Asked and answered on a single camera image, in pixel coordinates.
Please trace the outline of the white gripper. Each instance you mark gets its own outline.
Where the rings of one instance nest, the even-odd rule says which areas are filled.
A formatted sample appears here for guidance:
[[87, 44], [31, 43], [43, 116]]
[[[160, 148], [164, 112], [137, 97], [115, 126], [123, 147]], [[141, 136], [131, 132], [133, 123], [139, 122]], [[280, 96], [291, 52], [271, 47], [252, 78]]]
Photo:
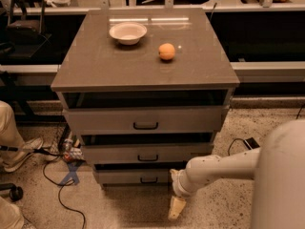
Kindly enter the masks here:
[[170, 174], [173, 181], [173, 191], [177, 195], [172, 196], [168, 214], [169, 220], [178, 219], [186, 206], [184, 198], [190, 198], [194, 195], [193, 184], [189, 181], [184, 170], [171, 169]]

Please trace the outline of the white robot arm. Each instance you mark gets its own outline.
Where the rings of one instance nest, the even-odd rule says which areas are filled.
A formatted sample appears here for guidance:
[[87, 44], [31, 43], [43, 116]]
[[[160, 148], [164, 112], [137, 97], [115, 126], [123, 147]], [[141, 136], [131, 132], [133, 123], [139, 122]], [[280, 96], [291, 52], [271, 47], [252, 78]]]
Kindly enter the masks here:
[[251, 229], [305, 229], [305, 120], [286, 122], [260, 148], [232, 156], [199, 156], [171, 170], [169, 218], [186, 199], [220, 178], [254, 180]]

